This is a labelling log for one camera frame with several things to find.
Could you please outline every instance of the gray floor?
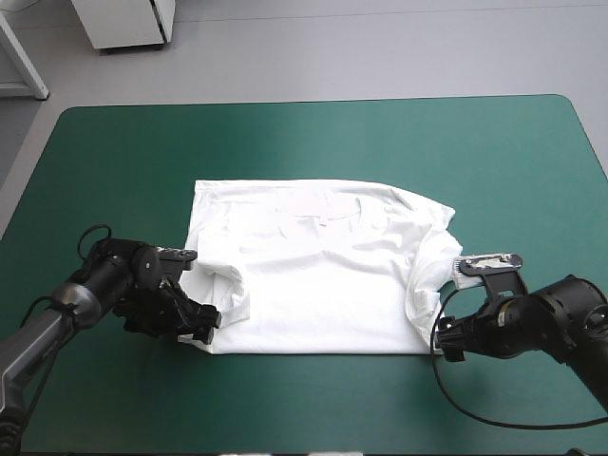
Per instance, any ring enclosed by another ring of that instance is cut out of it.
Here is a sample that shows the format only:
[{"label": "gray floor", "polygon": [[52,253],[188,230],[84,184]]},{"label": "gray floor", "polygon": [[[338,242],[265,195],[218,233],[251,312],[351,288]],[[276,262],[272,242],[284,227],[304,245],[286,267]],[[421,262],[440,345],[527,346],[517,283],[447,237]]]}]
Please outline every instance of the gray floor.
[{"label": "gray floor", "polygon": [[67,0],[8,19],[51,97],[0,103],[0,234],[75,105],[559,93],[608,170],[608,0],[178,0],[168,48],[114,55]]}]

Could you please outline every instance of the white cabinet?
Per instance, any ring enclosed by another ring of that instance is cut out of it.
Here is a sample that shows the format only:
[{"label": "white cabinet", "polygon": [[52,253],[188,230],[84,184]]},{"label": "white cabinet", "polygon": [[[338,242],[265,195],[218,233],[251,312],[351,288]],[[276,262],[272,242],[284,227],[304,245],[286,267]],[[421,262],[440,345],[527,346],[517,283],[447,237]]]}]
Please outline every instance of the white cabinet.
[{"label": "white cabinet", "polygon": [[171,41],[175,0],[72,0],[96,49]]}]

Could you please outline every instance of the black cable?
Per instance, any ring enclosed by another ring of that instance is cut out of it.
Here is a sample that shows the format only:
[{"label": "black cable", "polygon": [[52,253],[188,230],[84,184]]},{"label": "black cable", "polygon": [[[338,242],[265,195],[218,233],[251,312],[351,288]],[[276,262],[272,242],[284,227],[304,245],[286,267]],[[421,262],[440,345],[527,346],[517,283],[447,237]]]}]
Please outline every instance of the black cable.
[{"label": "black cable", "polygon": [[29,304],[28,311],[23,316],[23,319],[21,320],[21,324],[19,325],[19,328],[23,328],[24,326],[26,326],[26,323],[28,322],[29,318],[31,317],[31,313],[34,312],[34,309],[36,309],[36,306],[38,306],[38,304],[40,304],[41,302],[50,301],[50,300],[52,300],[52,298],[50,296],[40,296],[40,297],[37,297],[36,299],[34,299],[34,301],[31,304]]},{"label": "black cable", "polygon": [[78,239],[78,246],[76,247],[76,251],[78,252],[78,257],[80,257],[80,259],[86,259],[81,250],[83,240],[85,240],[85,238],[88,235],[90,235],[91,233],[93,233],[94,231],[101,230],[102,228],[105,228],[107,230],[107,236],[104,237],[104,239],[111,238],[112,229],[109,226],[107,226],[105,223],[99,223],[97,225],[93,225],[90,228],[88,228],[84,233],[82,233],[82,235],[80,236],[80,239]]},{"label": "black cable", "polygon": [[29,403],[29,407],[28,407],[28,411],[26,412],[26,416],[23,419],[23,423],[21,424],[21,429],[19,431],[19,435],[17,436],[16,439],[16,446],[18,448],[21,447],[21,439],[23,438],[23,434],[25,432],[25,430],[28,428],[28,424],[29,424],[29,420],[31,419],[31,415],[33,414],[34,410],[36,409],[36,406],[38,405],[38,400],[40,399],[40,396],[42,395],[42,391],[45,388],[45,384],[47,383],[48,377],[50,376],[50,372],[53,369],[53,366],[55,365],[55,361],[57,360],[57,354],[59,354],[59,349],[61,349],[61,347],[63,346],[62,341],[56,341],[52,348],[50,349],[50,352],[48,354],[47,357],[47,369],[45,370],[45,372],[42,375],[42,378],[40,379],[40,382],[38,383],[38,387],[36,387],[36,392],[34,392],[34,397],[31,398],[31,402]]},{"label": "black cable", "polygon": [[511,428],[511,429],[523,429],[523,430],[560,430],[560,429],[579,429],[579,428],[589,428],[590,426],[600,425],[602,423],[608,423],[608,417],[598,418],[595,420],[589,421],[581,421],[579,423],[565,423],[562,425],[520,425],[517,423],[504,423],[501,421],[488,420],[483,416],[477,415],[471,411],[468,411],[466,408],[460,406],[452,396],[447,392],[446,386],[442,381],[439,370],[437,368],[437,355],[435,354],[435,332],[437,331],[437,325],[439,324],[439,320],[441,319],[441,315],[446,309],[447,303],[449,300],[455,296],[460,290],[454,290],[450,294],[447,295],[446,300],[441,305],[441,309],[439,313],[437,313],[437,318],[435,318],[435,322],[433,323],[432,331],[430,332],[430,364],[433,367],[433,373],[435,374],[435,380],[437,381],[437,385],[439,389],[444,394],[448,402],[458,411],[465,414],[469,418],[480,421],[486,425],[496,426],[499,428]]}]

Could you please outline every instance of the green tabletop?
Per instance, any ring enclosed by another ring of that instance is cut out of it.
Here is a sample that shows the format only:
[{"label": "green tabletop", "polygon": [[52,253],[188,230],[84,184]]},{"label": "green tabletop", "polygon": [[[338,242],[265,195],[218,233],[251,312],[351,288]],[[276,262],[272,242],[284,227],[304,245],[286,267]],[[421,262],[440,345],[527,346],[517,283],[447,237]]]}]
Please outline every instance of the green tabletop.
[{"label": "green tabletop", "polygon": [[[608,290],[608,185],[560,96],[78,107],[48,141],[0,242],[0,335],[80,262],[89,225],[182,246],[196,179],[379,181],[456,209],[466,253],[517,252],[534,290],[573,273]],[[481,291],[452,312],[476,309]],[[61,352],[30,451],[562,453],[608,451],[608,426],[533,432],[478,424],[426,356],[207,355],[124,332],[109,315]],[[601,408],[544,353],[442,364],[467,407],[554,423]]]}]

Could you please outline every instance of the folded shirt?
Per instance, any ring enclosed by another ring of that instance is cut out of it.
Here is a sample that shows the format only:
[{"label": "folded shirt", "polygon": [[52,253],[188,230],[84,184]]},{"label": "folded shirt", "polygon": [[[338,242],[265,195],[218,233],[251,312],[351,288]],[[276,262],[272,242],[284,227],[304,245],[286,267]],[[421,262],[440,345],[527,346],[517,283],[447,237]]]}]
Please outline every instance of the folded shirt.
[{"label": "folded shirt", "polygon": [[213,304],[210,353],[427,353],[461,253],[454,210],[382,183],[198,180],[180,285]]}]

